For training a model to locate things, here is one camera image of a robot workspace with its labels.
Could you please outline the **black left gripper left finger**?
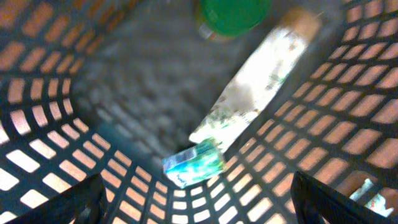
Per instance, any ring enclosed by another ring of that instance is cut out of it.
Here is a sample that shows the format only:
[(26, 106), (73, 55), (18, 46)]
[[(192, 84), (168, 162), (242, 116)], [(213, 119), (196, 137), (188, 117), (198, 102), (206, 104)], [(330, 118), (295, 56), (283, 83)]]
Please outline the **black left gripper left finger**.
[(103, 178), (95, 174), (8, 223), (103, 223), (107, 210)]

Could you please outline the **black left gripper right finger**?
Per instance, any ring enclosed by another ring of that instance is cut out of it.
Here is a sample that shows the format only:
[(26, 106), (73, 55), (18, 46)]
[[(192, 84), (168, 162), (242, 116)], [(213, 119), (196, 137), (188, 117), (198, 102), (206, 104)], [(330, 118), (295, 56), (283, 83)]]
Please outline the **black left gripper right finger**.
[(294, 173), (290, 194), (299, 224), (397, 224), (301, 171)]

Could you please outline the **teal small tissue pack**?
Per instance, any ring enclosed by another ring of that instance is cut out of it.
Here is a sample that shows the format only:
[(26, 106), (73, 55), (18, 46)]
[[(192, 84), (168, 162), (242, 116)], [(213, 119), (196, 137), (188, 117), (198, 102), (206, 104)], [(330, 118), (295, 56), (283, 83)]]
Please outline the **teal small tissue pack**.
[(225, 159), (214, 138), (163, 159), (163, 172), (177, 187), (208, 180), (225, 171)]

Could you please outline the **white cone-shaped pouch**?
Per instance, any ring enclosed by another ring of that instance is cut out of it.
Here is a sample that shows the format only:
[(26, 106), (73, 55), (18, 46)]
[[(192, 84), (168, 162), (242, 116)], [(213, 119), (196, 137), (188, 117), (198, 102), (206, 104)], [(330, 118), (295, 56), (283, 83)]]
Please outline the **white cone-shaped pouch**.
[(227, 149), (262, 113), (279, 91), (322, 26), (319, 15), (302, 7), (289, 10), (265, 36), (190, 134)]

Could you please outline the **green lid jar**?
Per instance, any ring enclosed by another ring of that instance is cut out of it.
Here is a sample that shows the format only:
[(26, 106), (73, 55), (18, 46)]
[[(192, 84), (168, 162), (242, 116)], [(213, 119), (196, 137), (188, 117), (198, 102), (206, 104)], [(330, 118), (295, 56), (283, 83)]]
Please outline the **green lid jar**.
[(271, 6), (271, 0), (197, 0), (198, 33), (213, 42), (235, 39), (259, 25)]

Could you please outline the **grey plastic mesh basket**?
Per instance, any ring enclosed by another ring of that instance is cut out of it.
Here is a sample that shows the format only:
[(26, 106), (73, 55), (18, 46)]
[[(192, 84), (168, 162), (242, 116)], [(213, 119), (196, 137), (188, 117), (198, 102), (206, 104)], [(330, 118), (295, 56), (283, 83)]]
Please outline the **grey plastic mesh basket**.
[[(1, 2), (1, 221), (95, 174), (103, 223), (296, 223), (301, 171), (397, 219), (397, 2), (273, 1), (226, 42), (202, 38), (196, 1)], [(226, 171), (177, 187), (162, 160), (192, 146), (222, 91), (291, 9), (322, 26)]]

